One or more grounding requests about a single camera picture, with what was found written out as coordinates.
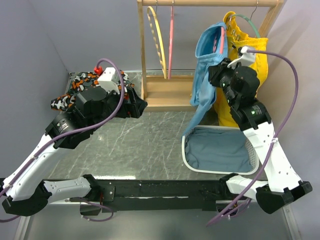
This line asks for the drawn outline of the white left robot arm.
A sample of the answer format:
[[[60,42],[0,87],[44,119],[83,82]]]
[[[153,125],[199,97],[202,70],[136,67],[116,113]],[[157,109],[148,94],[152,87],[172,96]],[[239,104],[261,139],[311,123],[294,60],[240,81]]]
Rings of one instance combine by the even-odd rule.
[[[27,159],[0,183],[0,194],[5,196],[4,211],[28,217],[64,199],[98,200],[102,189],[91,174],[62,181],[44,178],[65,154],[89,139],[106,122],[113,118],[138,119],[147,105],[132,87],[107,92],[100,86],[90,86],[78,93],[75,103],[48,125]]]

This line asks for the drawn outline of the light blue shorts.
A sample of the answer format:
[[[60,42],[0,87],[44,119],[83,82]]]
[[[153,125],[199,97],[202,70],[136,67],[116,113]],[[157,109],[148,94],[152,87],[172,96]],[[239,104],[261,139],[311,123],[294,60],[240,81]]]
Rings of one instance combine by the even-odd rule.
[[[219,54],[221,27],[224,27],[224,30],[226,30],[226,24],[222,21],[211,25],[201,34],[197,42],[195,48],[197,63],[192,83],[191,98],[189,101],[190,105],[197,107],[197,109],[184,130],[183,135],[188,134],[201,122],[206,112],[216,101],[216,87],[212,86],[209,82],[208,68],[210,66],[218,65],[228,56],[228,41],[225,32],[223,53]],[[217,36],[218,47],[217,51],[214,53],[213,45],[215,36]]]

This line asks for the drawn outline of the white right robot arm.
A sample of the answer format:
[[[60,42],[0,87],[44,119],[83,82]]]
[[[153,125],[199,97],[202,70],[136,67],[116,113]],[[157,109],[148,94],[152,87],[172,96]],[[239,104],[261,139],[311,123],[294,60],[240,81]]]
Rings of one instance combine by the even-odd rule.
[[[231,173],[219,181],[219,194],[224,199],[236,195],[257,201],[260,208],[272,214],[280,208],[310,193],[310,182],[303,181],[294,171],[284,153],[270,114],[257,98],[260,81],[256,71],[248,66],[229,66],[225,58],[220,64],[208,68],[208,81],[222,92],[230,107],[230,114],[253,146],[267,180],[249,179]]]

